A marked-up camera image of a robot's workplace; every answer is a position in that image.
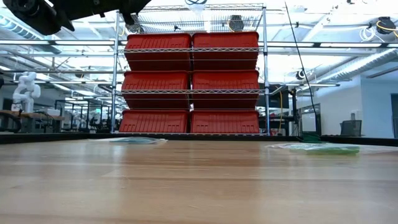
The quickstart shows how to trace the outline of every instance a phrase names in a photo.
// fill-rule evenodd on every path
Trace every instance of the metal wire shelf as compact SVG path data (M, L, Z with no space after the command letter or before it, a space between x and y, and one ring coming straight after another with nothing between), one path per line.
M249 4L207 4L205 10L254 10L262 11L263 3ZM187 6L146 6L141 12L153 11L188 11Z
M122 90L122 94L265 94L266 90Z
M267 136L267 134L197 134L197 133L118 133L118 134L136 134L136 135L173 135L173 136Z
M166 53L166 52L262 52L263 47L217 47L217 48L175 48L175 49L124 49L121 54Z
M126 27L135 34L256 31L262 8L263 4L209 4L197 14L187 6L145 7L132 15L134 25Z

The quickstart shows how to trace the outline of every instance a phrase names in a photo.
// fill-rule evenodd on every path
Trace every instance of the table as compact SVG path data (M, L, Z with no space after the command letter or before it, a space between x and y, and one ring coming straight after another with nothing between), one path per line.
M2 113L8 113L19 117L18 111L0 110ZM21 113L22 133L36 133L35 121L41 120L46 121L48 117L42 113ZM61 130L61 122L65 119L63 116L50 116L53 120L52 127L55 133L59 133Z
M397 148L371 146L367 149L374 151L357 156L308 156L269 147L280 143L84 140L1 145L0 220L396 223Z

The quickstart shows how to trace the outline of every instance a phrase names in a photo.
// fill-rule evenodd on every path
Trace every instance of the white wall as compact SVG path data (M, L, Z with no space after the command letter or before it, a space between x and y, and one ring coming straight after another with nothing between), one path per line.
M309 97L297 98L297 108L311 105ZM321 106L322 134L341 133L340 123L351 119L362 119L361 77L351 82L341 82L339 87L320 88L313 98L314 104Z
M398 93L398 81L364 78L361 85L363 134L367 138L394 138L391 94Z

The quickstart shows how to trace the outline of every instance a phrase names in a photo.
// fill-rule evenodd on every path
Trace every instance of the wire shelving unit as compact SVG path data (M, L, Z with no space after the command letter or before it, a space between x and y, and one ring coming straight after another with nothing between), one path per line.
M119 36L116 35L114 46L114 81L118 67L117 58L125 54L137 53L160 53L160 52L258 52L264 57L264 86L263 90L122 90L122 95L143 95L143 94L184 94L184 95L206 95L206 94L258 94L265 95L266 99L266 120L267 135L270 135L269 126L269 82L267 71L267 31L266 31L266 8L263 4L209 4L206 5L201 14L195 14L187 6L155 6L145 7L139 15L133 15L134 27L128 29L136 34L163 34L163 33L194 33L194 32L252 32L257 31L262 21L262 32L264 46L255 48L228 47L228 48L188 48L188 49L120 49ZM119 33L119 15L116 19L116 32Z

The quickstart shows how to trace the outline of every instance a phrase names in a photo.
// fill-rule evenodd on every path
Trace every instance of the red bin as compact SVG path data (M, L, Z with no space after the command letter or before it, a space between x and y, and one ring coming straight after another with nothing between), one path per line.
M122 90L188 90L186 71L126 72ZM130 109L189 109L183 94L123 94Z
M187 49L190 34L132 34L128 36L129 49ZM133 71L191 70L190 52L125 53Z
M194 110L191 133L259 133L258 117L257 111Z
M257 32L197 33L193 48L259 47ZM194 52L194 70L254 70L259 52Z
M258 90L256 70L194 71L193 90ZM254 109L258 94L194 94L197 109Z
M188 111L126 110L121 133L186 133Z

